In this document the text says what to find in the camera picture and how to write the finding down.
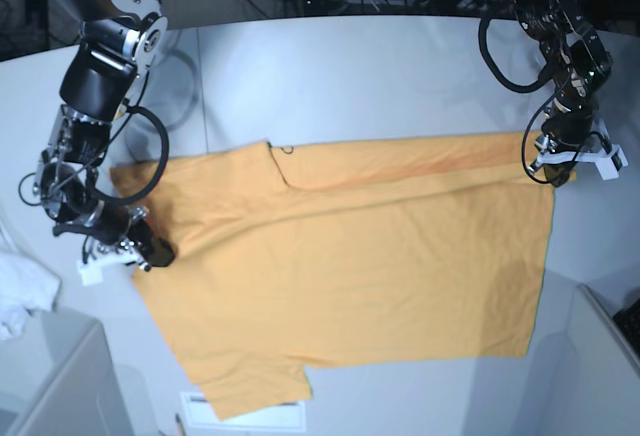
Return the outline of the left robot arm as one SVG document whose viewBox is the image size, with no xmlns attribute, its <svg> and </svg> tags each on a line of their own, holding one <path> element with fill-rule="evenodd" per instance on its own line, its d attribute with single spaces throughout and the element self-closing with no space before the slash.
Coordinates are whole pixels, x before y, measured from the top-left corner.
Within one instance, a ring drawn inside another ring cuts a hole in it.
<svg viewBox="0 0 640 436">
<path fill-rule="evenodd" d="M 536 80 L 519 84 L 506 77 L 490 54 L 492 20 L 511 10 L 524 32 L 538 44 L 544 66 Z M 508 90 L 530 94 L 548 83 L 552 95 L 534 112 L 541 124 L 535 140 L 537 155 L 520 150 L 525 175 L 533 182 L 558 188 L 569 181 L 579 163 L 592 164 L 604 180 L 619 177 L 628 161 L 612 143 L 603 120 L 596 117 L 595 93 L 611 74 L 612 58 L 583 16 L 578 0 L 496 0 L 481 17 L 479 49 L 486 66 Z"/>
</svg>

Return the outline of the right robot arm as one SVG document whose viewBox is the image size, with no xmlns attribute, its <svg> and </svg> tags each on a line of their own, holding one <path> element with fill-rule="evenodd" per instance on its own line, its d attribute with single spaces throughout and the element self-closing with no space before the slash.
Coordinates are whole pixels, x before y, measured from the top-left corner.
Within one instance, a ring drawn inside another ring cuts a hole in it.
<svg viewBox="0 0 640 436">
<path fill-rule="evenodd" d="M 160 0 L 58 0 L 81 24 L 78 51 L 59 95 L 62 103 L 34 173 L 38 205 L 54 221 L 53 233 L 79 234 L 110 254 L 130 253 L 141 269 L 169 266 L 174 250 L 157 235 L 141 200 L 157 186 L 169 160 L 166 127 L 132 100 L 143 93 L 168 21 Z M 97 187 L 99 167 L 115 140 L 121 114 L 143 116 L 156 129 L 161 152 L 150 181 L 128 197 Z"/>
</svg>

